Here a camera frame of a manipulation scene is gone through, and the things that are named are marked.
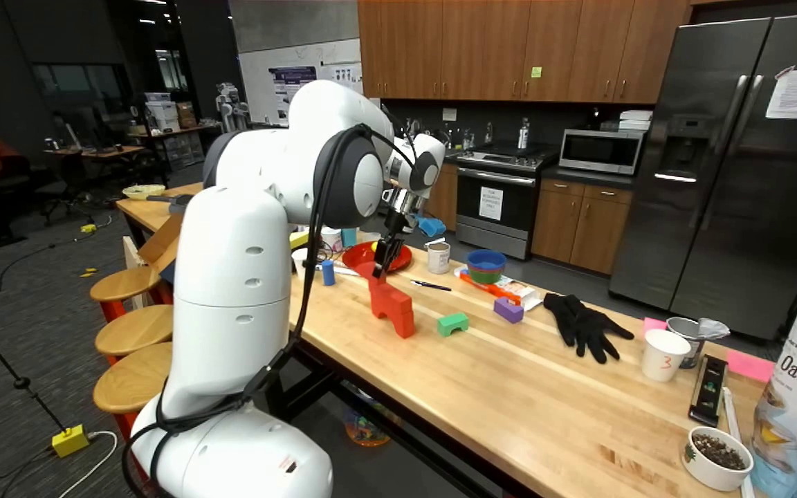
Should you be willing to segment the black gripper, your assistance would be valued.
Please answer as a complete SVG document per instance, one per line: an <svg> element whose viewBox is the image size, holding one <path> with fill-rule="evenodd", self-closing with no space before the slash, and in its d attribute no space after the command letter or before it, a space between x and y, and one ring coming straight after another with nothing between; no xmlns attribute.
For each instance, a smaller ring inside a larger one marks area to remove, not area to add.
<svg viewBox="0 0 797 498"><path fill-rule="evenodd" d="M410 220L402 213L390 213L384 218L384 234L377 242L373 276L384 278L390 274L390 262L402 248L402 234L406 233Z"/></svg>

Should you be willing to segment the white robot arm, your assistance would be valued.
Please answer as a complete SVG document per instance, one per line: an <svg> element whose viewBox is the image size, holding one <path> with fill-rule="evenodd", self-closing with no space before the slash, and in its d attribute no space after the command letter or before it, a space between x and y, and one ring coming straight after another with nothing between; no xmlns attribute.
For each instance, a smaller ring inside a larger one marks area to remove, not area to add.
<svg viewBox="0 0 797 498"><path fill-rule="evenodd" d="M182 211L171 367L131 428L125 465L152 498L329 498L333 458L254 404L298 342L287 233L358 226L423 205L446 157L430 132L336 79L303 85L276 130L221 135Z"/></svg>

